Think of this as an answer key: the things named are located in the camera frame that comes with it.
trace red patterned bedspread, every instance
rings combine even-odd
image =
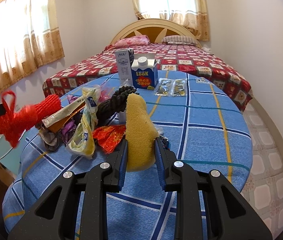
[[[194,46],[149,44],[131,46],[135,53],[155,53],[158,69],[178,70],[204,77],[223,90],[244,111],[252,99],[251,86],[231,66],[214,55]],[[117,73],[114,50],[109,50],[83,60],[58,72],[43,83],[43,91],[62,96],[70,90],[104,75]]]

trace milk carton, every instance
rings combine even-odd
[[[120,84],[128,80],[132,86],[131,65],[134,61],[134,49],[118,49],[115,51]]]
[[[154,90],[158,82],[155,54],[135,54],[134,58],[134,62],[131,66],[134,87]]]

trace black knitted item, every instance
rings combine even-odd
[[[129,94],[137,94],[136,89],[132,86],[124,86],[119,88],[110,99],[102,102],[98,106],[97,119],[98,123],[103,123],[110,117],[112,117],[116,112],[124,112],[127,106],[127,98]]]

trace sponge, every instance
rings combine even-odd
[[[144,99],[130,94],[126,108],[127,171],[141,171],[155,163],[154,141],[158,132],[147,114]]]

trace pink pillow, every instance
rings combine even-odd
[[[119,40],[115,43],[115,47],[117,49],[120,49],[132,45],[148,45],[149,43],[150,40],[147,35],[141,35]]]

